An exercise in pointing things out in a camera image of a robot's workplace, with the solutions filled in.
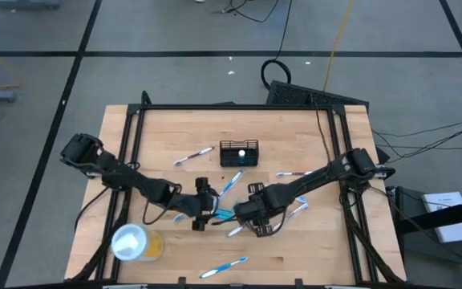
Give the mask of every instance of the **toothbrush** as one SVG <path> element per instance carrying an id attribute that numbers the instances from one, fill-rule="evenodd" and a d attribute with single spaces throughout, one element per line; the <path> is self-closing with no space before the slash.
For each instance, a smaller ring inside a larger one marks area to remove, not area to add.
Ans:
<path id="1" fill-rule="evenodd" d="M 215 147 L 203 149 L 203 150 L 201 150 L 200 152 L 194 153 L 194 154 L 191 155 L 191 156 L 182 158 L 182 159 L 180 159 L 180 160 L 178 160 L 178 161 L 174 161 L 174 165 L 175 165 L 175 166 L 179 166 L 179 165 L 181 165 L 181 163 L 182 163 L 183 161 L 186 161 L 186 160 L 189 160 L 189 159 L 191 159 L 191 158 L 194 158 L 194 157 L 203 155 L 203 154 L 205 154 L 205 153 L 209 153 L 209 152 L 211 152 L 214 148 L 215 148 Z"/>
<path id="2" fill-rule="evenodd" d="M 231 189 L 231 187 L 240 180 L 241 176 L 244 174 L 243 170 L 239 170 L 238 173 L 231 179 L 231 181 L 224 187 L 222 192 L 219 194 L 219 197 L 224 197 L 225 193 Z"/>
<path id="3" fill-rule="evenodd" d="M 312 172 L 305 172 L 305 173 L 283 173 L 283 172 L 280 172 L 280 173 L 276 173 L 276 176 L 277 176 L 277 177 L 284 177 L 284 176 L 305 176 L 305 175 L 309 175 L 310 173 L 312 173 Z"/>
<path id="4" fill-rule="evenodd" d="M 304 205 L 299 206 L 297 209 L 295 209 L 293 212 L 291 212 L 288 216 L 285 217 L 285 222 L 288 222 L 291 218 L 293 218 L 298 212 L 303 211 L 307 209 L 309 205 L 306 203 Z M 281 223 L 279 222 L 272 230 L 277 230 Z"/>
<path id="5" fill-rule="evenodd" d="M 225 265 L 222 265 L 222 266 L 218 267 L 217 269 L 213 269 L 211 271 L 208 271 L 208 272 L 204 273 L 203 275 L 199 276 L 199 279 L 208 278 L 209 276 L 213 276 L 218 272 L 222 272 L 222 271 L 224 271 L 226 269 L 229 269 L 231 266 L 237 265 L 238 263 L 243 263 L 245 261 L 247 261 L 247 257 L 241 257 L 240 259 L 238 259 L 235 262 L 227 263 Z"/>
<path id="6" fill-rule="evenodd" d="M 217 216 L 215 216 L 215 218 L 219 219 L 219 220 L 226 220 L 226 219 L 233 216 L 233 211 L 232 210 L 227 210 L 227 209 L 222 209 L 222 208 L 218 208 L 216 211 L 214 211 L 214 213 L 217 214 Z M 188 218 L 187 215 L 178 214 L 177 216 L 174 217 L 173 221 L 174 222 L 179 222 L 181 220 L 185 220 L 186 218 Z"/>
<path id="7" fill-rule="evenodd" d="M 177 216 L 174 217 L 174 222 L 179 222 L 181 220 L 185 220 L 186 218 L 188 218 L 187 215 L 185 214 L 178 214 Z"/>
<path id="8" fill-rule="evenodd" d="M 306 197 L 296 197 L 295 201 L 300 202 L 301 204 L 306 204 L 308 201 L 306 200 Z"/>
<path id="9" fill-rule="evenodd" d="M 233 237 L 234 235 L 240 233 L 244 229 L 244 226 L 238 226 L 235 230 L 229 232 L 228 237 Z"/>

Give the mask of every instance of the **blue toothbrush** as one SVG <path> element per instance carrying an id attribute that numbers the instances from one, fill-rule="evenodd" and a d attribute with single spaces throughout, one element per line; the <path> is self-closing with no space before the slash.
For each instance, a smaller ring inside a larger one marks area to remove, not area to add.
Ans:
<path id="1" fill-rule="evenodd" d="M 241 257 L 240 259 L 238 259 L 235 262 L 227 263 L 225 265 L 222 265 L 222 266 L 218 267 L 217 269 L 213 269 L 211 271 L 208 271 L 208 272 L 204 273 L 203 275 L 199 276 L 199 279 L 208 278 L 209 276 L 213 276 L 218 272 L 222 272 L 222 271 L 224 271 L 226 269 L 229 269 L 231 266 L 237 265 L 238 263 L 243 263 L 245 261 L 247 261 L 247 257 Z"/>

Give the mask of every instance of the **paper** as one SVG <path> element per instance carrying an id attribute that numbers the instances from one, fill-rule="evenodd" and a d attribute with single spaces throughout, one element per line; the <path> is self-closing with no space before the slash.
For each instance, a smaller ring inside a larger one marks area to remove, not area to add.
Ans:
<path id="1" fill-rule="evenodd" d="M 429 213 L 446 209 L 449 206 L 462 205 L 462 197 L 461 193 L 459 192 L 428 193 L 422 195 L 422 199 L 423 201 L 427 201 L 425 203 L 425 207 Z M 436 228 L 436 233 L 438 234 L 438 238 L 442 243 L 462 241 L 462 223 L 449 226 L 441 226 Z"/>

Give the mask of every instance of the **yellow cable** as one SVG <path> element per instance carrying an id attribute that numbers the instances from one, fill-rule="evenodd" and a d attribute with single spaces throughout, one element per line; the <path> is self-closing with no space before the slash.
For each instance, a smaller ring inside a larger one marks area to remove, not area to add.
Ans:
<path id="1" fill-rule="evenodd" d="M 22 80 L 19 77 L 19 75 L 14 71 L 14 69 L 10 65 L 6 64 L 2 59 L 0 59 L 0 64 L 4 66 L 10 72 L 10 74 L 18 81 L 17 84 L 0 85 L 0 89 L 20 88 L 22 86 Z"/>
<path id="2" fill-rule="evenodd" d="M 324 82 L 324 88 L 322 91 L 324 92 L 327 88 L 327 82 L 329 81 L 330 69 L 333 66 L 333 58 L 334 52 L 338 47 L 338 43 L 340 42 L 340 37 L 342 37 L 343 28 L 345 27 L 345 23 L 347 23 L 347 19 L 349 18 L 349 14 L 351 13 L 352 2 L 354 0 L 349 0 L 349 6 L 346 8 L 345 16 L 343 17 L 342 25 L 340 25 L 340 29 L 338 30 L 338 34 L 336 35 L 336 40 L 334 41 L 333 51 L 330 53 L 329 64 L 327 64 L 327 73 L 326 73 L 326 82 Z"/>

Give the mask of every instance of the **wire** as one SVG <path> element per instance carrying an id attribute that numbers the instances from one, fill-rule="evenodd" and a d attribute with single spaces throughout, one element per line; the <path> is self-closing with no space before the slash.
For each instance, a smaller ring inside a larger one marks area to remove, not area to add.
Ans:
<path id="1" fill-rule="evenodd" d="M 343 197 L 347 196 L 348 197 L 348 194 L 345 193 L 345 194 L 339 194 L 339 197 L 338 197 L 338 201 L 340 202 L 340 205 L 343 206 L 344 209 L 348 210 L 348 209 L 351 209 L 353 206 L 355 206 L 357 203 L 358 203 L 358 200 L 363 196 L 363 193 L 365 193 L 365 191 L 362 191 L 361 193 L 358 193 L 358 192 L 353 192 L 355 193 L 355 200 L 352 204 L 350 204 L 349 206 L 345 206 L 343 204 Z"/>
<path id="2" fill-rule="evenodd" d="M 130 161 L 126 164 L 127 166 L 132 167 L 134 170 L 137 170 L 140 168 L 140 163 L 138 161 Z M 78 228 L 78 222 L 83 215 L 83 213 L 88 209 L 89 206 L 91 206 L 95 201 L 97 201 L 103 194 L 110 189 L 110 187 L 105 187 L 102 191 L 100 191 L 93 199 L 91 199 L 78 213 L 78 217 L 76 217 L 76 221 L 74 223 L 74 232 L 76 232 L 76 229 Z"/>
<path id="3" fill-rule="evenodd" d="M 395 153 L 397 156 L 399 157 L 402 157 L 402 155 L 397 152 L 393 146 L 391 146 L 391 144 L 384 138 L 384 136 L 382 136 L 380 133 L 376 132 L 375 130 L 372 129 L 372 132 L 375 133 L 376 135 L 378 135 L 381 139 L 384 140 L 384 142 L 386 143 L 386 145 L 393 151 L 393 153 Z"/>
<path id="4" fill-rule="evenodd" d="M 413 197 L 413 196 L 411 196 L 409 193 L 404 192 L 403 189 L 399 189 L 399 190 L 397 190 L 397 192 L 402 193 L 402 194 L 404 194 L 405 196 L 408 196 L 408 197 L 412 198 L 413 200 L 422 202 L 422 203 L 424 203 L 424 204 L 431 204 L 431 205 L 437 205 L 437 206 L 446 206 L 446 207 L 448 207 L 448 208 L 452 207 L 452 206 L 449 206 L 449 205 L 447 205 L 447 204 L 440 204 L 440 203 L 435 203 L 435 202 L 432 202 L 432 201 L 424 201 L 424 200 L 422 200 L 422 199 L 418 199 L 417 197 Z"/>
<path id="5" fill-rule="evenodd" d="M 217 221 L 217 222 L 212 222 L 212 225 L 215 225 L 215 226 L 218 226 L 218 225 L 222 225 L 224 224 L 225 222 L 233 222 L 233 221 L 236 221 L 236 215 L 233 215 L 229 218 L 226 218 L 225 220 L 221 220 L 221 221 Z"/>
<path id="6" fill-rule="evenodd" d="M 437 140 L 437 141 L 433 142 L 432 144 L 428 144 L 428 145 L 424 146 L 423 148 L 417 149 L 416 151 L 414 151 L 412 153 L 406 153 L 406 154 L 400 156 L 398 159 L 395 159 L 394 161 L 387 161 L 387 163 L 394 163 L 394 162 L 402 160 L 404 158 L 414 157 L 414 156 L 416 156 L 418 154 L 425 153 L 425 152 L 427 152 L 427 151 L 429 151 L 429 150 L 431 150 L 431 149 L 433 149 L 433 148 L 435 148 L 435 147 L 437 147 L 437 146 L 439 146 L 441 144 L 444 144 L 445 142 L 447 142 L 447 141 L 449 141 L 449 140 L 451 140 L 451 139 L 453 139 L 455 137 L 460 136 L 461 134 L 462 134 L 462 131 L 456 132 L 451 136 L 448 136 L 448 137 L 445 137 L 443 139 Z"/>
<path id="7" fill-rule="evenodd" d="M 434 131 L 437 131 L 437 130 L 440 130 L 440 129 L 443 129 L 443 128 L 451 128 L 451 127 L 454 127 L 454 126 L 457 126 L 457 125 L 460 125 L 460 124 L 462 124 L 462 121 L 459 122 L 459 123 L 455 123 L 455 124 L 444 125 L 444 126 L 441 126 L 441 127 L 438 127 L 438 128 L 425 129 L 425 130 L 422 130 L 422 131 L 419 131 L 419 132 L 411 132 L 411 133 L 401 134 L 401 135 L 397 135 L 397 134 L 393 134 L 393 133 L 387 133 L 387 132 L 377 132 L 377 134 L 378 135 L 384 135 L 384 136 L 394 136 L 394 137 L 415 136 L 415 135 L 418 135 L 420 133 L 434 132 Z"/>
<path id="8" fill-rule="evenodd" d="M 14 71 L 14 69 L 6 64 L 1 58 L 0 58 L 0 64 L 2 66 L 4 66 L 4 68 L 6 68 L 10 74 L 12 75 L 12 77 L 14 77 L 18 83 L 16 84 L 4 84 L 4 85 L 0 85 L 0 89 L 6 89 L 6 88 L 20 88 L 22 86 L 22 80 L 21 78 L 19 77 L 19 75 Z"/>
<path id="9" fill-rule="evenodd" d="M 76 221 L 74 222 L 74 232 L 76 232 L 76 229 L 78 228 L 78 222 L 81 218 L 81 215 L 88 209 L 89 206 L 91 206 L 97 199 L 99 199 L 103 194 L 110 189 L 110 187 L 105 187 L 101 192 L 99 192 L 93 199 L 91 199 L 78 213 L 78 217 L 76 217 Z"/>
<path id="10" fill-rule="evenodd" d="M 168 208 L 165 208 L 159 215 L 156 217 L 154 220 L 147 222 L 145 221 L 145 214 L 148 212 L 148 207 L 149 207 L 149 199 L 145 202 L 145 207 L 144 207 L 144 214 L 142 214 L 142 223 L 144 225 L 152 225 L 156 223 L 156 221 L 160 220 L 161 217 L 167 212 Z"/>
<path id="11" fill-rule="evenodd" d="M 273 230 L 272 232 L 270 232 L 268 234 L 262 235 L 262 237 L 272 236 L 272 235 L 276 234 L 277 232 L 279 232 L 281 230 L 282 226 L 285 224 L 286 211 L 287 210 L 288 210 L 288 207 L 285 207 L 285 210 L 282 212 L 282 219 L 281 219 L 281 223 L 279 224 L 279 227 L 276 230 Z"/>
<path id="12" fill-rule="evenodd" d="M 445 138 L 442 138 L 440 140 L 437 140 L 431 144 L 427 144 L 425 145 L 424 147 L 421 147 L 419 149 L 417 149 L 416 151 L 414 152 L 411 152 L 411 153 L 406 153 L 406 154 L 403 154 L 401 155 L 399 152 L 397 152 L 394 148 L 393 145 L 391 145 L 386 138 L 384 138 L 379 132 L 376 132 L 375 130 L 372 129 L 372 132 L 375 133 L 376 135 L 378 135 L 380 138 L 382 138 L 384 140 L 384 142 L 386 143 L 386 145 L 399 157 L 398 159 L 395 159 L 393 161 L 387 161 L 388 164 L 390 163 L 394 163 L 396 161 L 399 161 L 399 160 L 402 160 L 404 158 L 409 158 L 409 157 L 413 157 L 413 156 L 416 156 L 418 154 L 421 154 L 421 153 L 425 153 L 431 149 L 436 149 L 436 147 L 438 147 L 439 145 L 442 145 L 444 144 L 445 142 L 455 138 L 455 137 L 458 137 L 462 134 L 462 131 L 459 131 L 459 132 L 456 132 L 454 134 L 452 134 L 451 136 L 447 136 Z"/>
<path id="13" fill-rule="evenodd" d="M 230 1 L 229 1 L 229 5 L 231 6 L 231 8 L 233 8 L 231 11 L 237 12 L 237 14 L 239 14 L 240 16 L 243 16 L 243 17 L 245 17 L 245 18 L 247 18 L 247 19 L 249 19 L 249 20 L 252 20 L 252 21 L 254 21 L 254 22 L 259 22 L 259 23 L 264 23 L 265 21 L 267 21 L 267 20 L 269 19 L 270 15 L 272 14 L 272 12 L 274 12 L 274 9 L 276 9 L 276 6 L 278 5 L 278 3 L 279 3 L 279 0 L 276 0 L 276 2 L 274 3 L 274 6 L 272 7 L 272 10 L 270 10 L 269 14 L 266 15 L 265 19 L 263 19 L 263 20 L 258 20 L 258 19 L 252 18 L 252 17 L 250 17 L 250 16 L 247 16 L 247 15 L 241 13 L 241 12 L 238 10 L 238 8 L 241 8 L 242 6 L 244 6 L 248 1 L 249 1 L 249 0 L 244 0 L 244 2 L 243 2 L 240 6 L 235 7 L 235 6 L 233 5 L 233 0 L 230 0 Z"/>
<path id="14" fill-rule="evenodd" d="M 278 57 L 279 57 L 279 55 L 281 54 L 281 51 L 282 51 L 282 44 L 285 42 L 286 28 L 288 27 L 288 20 L 290 19 L 290 12 L 292 10 L 292 1 L 293 0 L 290 0 L 290 4 L 288 5 L 288 11 L 286 12 L 285 29 L 282 32 L 281 45 L 279 45 L 279 50 L 278 50 L 278 53 L 276 54 L 276 57 L 274 58 L 274 60 L 278 59 Z"/>
<path id="15" fill-rule="evenodd" d="M 322 125 L 320 124 L 320 115 L 318 114 L 318 104 L 316 100 L 314 100 L 313 95 L 311 95 L 311 103 L 314 104 L 314 112 L 317 115 L 318 131 L 320 132 L 320 137 L 322 138 L 322 143 L 324 144 L 324 149 L 326 150 L 327 162 L 330 163 L 329 147 L 327 147 L 326 137 L 324 136 L 324 131 L 322 131 Z"/>
<path id="16" fill-rule="evenodd" d="M 288 21 L 290 20 L 290 12 L 292 10 L 292 2 L 293 2 L 293 0 L 290 0 L 290 4 L 288 5 L 288 11 L 286 12 L 285 28 L 284 28 L 284 30 L 282 32 L 281 45 L 279 46 L 278 53 L 276 54 L 276 57 L 274 57 L 273 59 L 269 59 L 269 60 L 265 61 L 261 65 L 261 81 L 263 82 L 263 86 L 268 90 L 270 90 L 270 84 L 266 82 L 265 69 L 271 63 L 277 64 L 285 72 L 285 74 L 286 74 L 286 82 L 287 83 L 292 82 L 292 75 L 291 75 L 290 69 L 284 63 L 282 63 L 281 61 L 278 60 L 279 55 L 281 55 L 282 45 L 285 42 L 286 28 L 288 27 Z"/>
<path id="17" fill-rule="evenodd" d="M 441 246 L 442 248 L 444 248 L 445 250 L 447 250 L 448 252 L 454 254 L 456 257 L 458 258 L 461 258 L 462 259 L 462 254 L 459 254 L 457 252 L 455 252 L 454 250 L 452 250 L 451 248 L 445 246 L 444 244 L 436 241 L 428 232 L 426 232 L 424 229 L 422 229 L 421 226 L 419 226 L 415 221 L 413 221 L 411 218 L 409 218 L 405 213 L 402 212 L 402 210 L 395 204 L 395 202 L 393 200 L 391 200 L 390 196 L 383 192 L 381 189 L 377 189 L 375 187 L 372 187 L 370 186 L 368 189 L 372 189 L 378 193 L 381 193 L 382 195 L 386 196 L 388 201 L 391 203 L 391 206 L 401 215 L 403 216 L 408 222 L 410 222 L 416 229 L 418 229 L 418 231 L 422 232 L 423 234 L 425 234 L 425 236 L 427 236 L 429 239 L 431 239 L 431 241 L 433 241 L 435 244 Z"/>
<path id="18" fill-rule="evenodd" d="M 342 37 L 343 29 L 345 28 L 345 24 L 347 23 L 347 19 L 349 18 L 349 14 L 351 13 L 353 1 L 354 0 L 349 0 L 349 6 L 346 8 L 345 16 L 343 17 L 342 24 L 340 25 L 340 28 L 338 29 L 338 34 L 336 35 L 336 40 L 334 41 L 333 51 L 330 53 L 329 63 L 327 64 L 326 81 L 324 82 L 324 88 L 322 89 L 323 92 L 326 91 L 327 83 L 329 82 L 330 70 L 333 66 L 334 52 L 338 48 L 340 37 Z"/>
<path id="19" fill-rule="evenodd" d="M 240 6 L 238 6 L 236 8 L 229 9 L 231 7 L 231 2 L 232 1 L 233 0 L 229 0 L 228 5 L 224 9 L 221 10 L 222 14 L 231 13 L 231 12 L 235 11 L 236 9 L 242 8 L 247 3 L 247 1 L 244 1 Z"/>
<path id="20" fill-rule="evenodd" d="M 379 147 L 383 148 L 398 148 L 398 149 L 423 149 L 424 147 L 416 147 L 416 146 L 407 146 L 407 145 L 392 145 L 389 146 L 387 144 L 377 144 Z M 455 148 L 432 148 L 432 149 L 438 149 L 438 150 L 454 150 L 454 149 L 462 149 L 462 147 L 455 147 Z"/>

